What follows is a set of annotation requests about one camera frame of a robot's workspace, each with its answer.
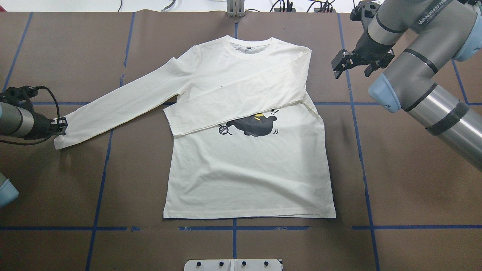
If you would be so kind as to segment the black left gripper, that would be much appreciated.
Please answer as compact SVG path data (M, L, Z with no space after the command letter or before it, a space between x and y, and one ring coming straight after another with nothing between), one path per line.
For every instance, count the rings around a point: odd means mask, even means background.
M49 119L44 115L35 115L32 127L32 139L46 139L55 134L65 135L68 127L66 118Z

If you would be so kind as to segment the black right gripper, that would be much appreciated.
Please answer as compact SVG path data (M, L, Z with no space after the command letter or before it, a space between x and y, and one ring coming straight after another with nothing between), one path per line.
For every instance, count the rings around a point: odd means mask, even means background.
M363 33L353 51L340 50L331 62L335 79L353 67L366 65L365 77L369 77L377 69L385 69L395 57L393 45L380 44L374 41L367 32Z

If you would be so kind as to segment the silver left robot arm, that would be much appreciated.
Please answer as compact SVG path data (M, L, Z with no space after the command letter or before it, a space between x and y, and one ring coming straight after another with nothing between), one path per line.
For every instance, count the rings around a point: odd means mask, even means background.
M67 127L65 118L48 119L35 113L30 104L16 106L1 102L0 131L2 136L24 140L41 140L35 143L10 142L10 144L34 145L46 141L50 137L65 134ZM18 198L19 192L9 178L0 173L0 206L5 207Z

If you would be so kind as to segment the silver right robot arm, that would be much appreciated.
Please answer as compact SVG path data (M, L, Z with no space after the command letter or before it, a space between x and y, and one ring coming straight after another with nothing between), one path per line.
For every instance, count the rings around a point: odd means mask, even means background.
M467 0L361 1L352 21L363 24L353 51L332 60L335 78L366 66L384 72L369 95L391 113L403 110L434 137L481 170L481 115L433 77L451 60L465 61L481 48L481 14Z

